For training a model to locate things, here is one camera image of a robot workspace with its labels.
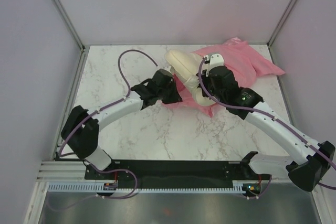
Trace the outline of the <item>cream pillow with bear print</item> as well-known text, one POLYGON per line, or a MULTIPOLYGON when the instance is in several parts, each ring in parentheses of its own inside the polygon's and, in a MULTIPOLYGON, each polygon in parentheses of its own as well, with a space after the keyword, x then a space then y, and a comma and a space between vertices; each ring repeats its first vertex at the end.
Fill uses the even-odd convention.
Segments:
POLYGON ((172 67, 176 83, 181 83, 182 88, 179 94, 184 106, 209 107, 215 102, 203 96, 202 88, 199 87, 198 68, 202 57, 194 52, 183 52, 172 49, 165 54, 165 60, 172 67))

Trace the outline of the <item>pink satin pillowcase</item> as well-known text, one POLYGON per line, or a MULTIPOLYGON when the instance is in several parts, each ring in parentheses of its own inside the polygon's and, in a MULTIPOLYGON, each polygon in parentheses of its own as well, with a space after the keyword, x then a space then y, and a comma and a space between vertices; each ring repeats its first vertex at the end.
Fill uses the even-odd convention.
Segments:
MULTIPOLYGON (((260 53, 253 49, 246 41, 239 38, 231 38, 223 44, 216 44, 212 46, 203 47, 194 51, 202 58, 205 55, 219 53, 224 58, 224 65, 233 72, 239 86, 250 88, 257 80, 257 78, 266 75, 281 76, 285 72, 273 64, 271 61, 264 58, 260 53)), ((181 83, 176 83, 178 92, 182 88, 181 83)), ((179 108, 193 108, 197 109, 209 117, 213 117, 214 113, 218 110, 218 104, 209 107, 200 106, 184 106, 182 102, 166 104, 166 108, 179 109, 179 108)))

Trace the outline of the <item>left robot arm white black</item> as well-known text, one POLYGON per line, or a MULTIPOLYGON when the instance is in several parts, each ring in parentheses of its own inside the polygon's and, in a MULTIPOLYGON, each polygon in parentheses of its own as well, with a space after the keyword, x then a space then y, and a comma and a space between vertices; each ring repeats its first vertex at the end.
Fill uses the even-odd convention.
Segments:
POLYGON ((155 105, 179 103, 182 101, 171 70, 159 69, 152 78, 133 86, 126 97, 102 106, 84 109, 74 107, 61 131, 64 143, 81 160, 93 165, 103 179, 114 175, 112 158, 98 145, 99 133, 111 123, 124 116, 155 105))

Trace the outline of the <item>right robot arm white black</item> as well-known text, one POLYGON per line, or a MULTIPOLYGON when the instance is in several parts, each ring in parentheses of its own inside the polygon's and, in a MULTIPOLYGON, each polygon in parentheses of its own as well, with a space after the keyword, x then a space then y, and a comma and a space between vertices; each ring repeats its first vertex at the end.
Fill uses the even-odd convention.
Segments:
POLYGON ((244 178, 268 174, 289 178, 298 188, 308 192, 316 186, 334 189, 322 182, 329 169, 335 168, 335 146, 332 143, 320 143, 285 122, 257 92, 240 87, 233 72, 224 65, 208 70, 199 66, 197 78, 206 97, 262 130, 288 154, 248 153, 247 162, 240 165, 244 178))

